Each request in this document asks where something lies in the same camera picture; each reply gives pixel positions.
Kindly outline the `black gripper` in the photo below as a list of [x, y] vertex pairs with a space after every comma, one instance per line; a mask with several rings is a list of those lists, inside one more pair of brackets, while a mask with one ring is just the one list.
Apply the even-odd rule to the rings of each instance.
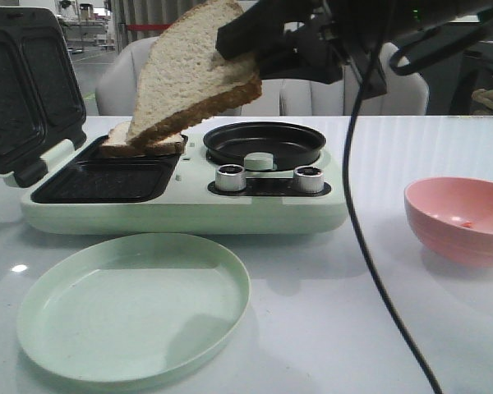
[[[476, 14], [480, 25], [441, 44], [406, 65], [400, 61], [427, 44], [442, 25]], [[290, 22], [302, 27], [285, 33]], [[493, 1], [302, 1], [262, 0], [218, 28], [215, 48], [226, 60], [256, 53], [262, 80], [309, 80], [331, 85], [350, 66], [364, 98], [386, 91], [378, 51], [409, 35], [389, 60], [398, 76], [407, 76], [441, 62], [493, 34]]]

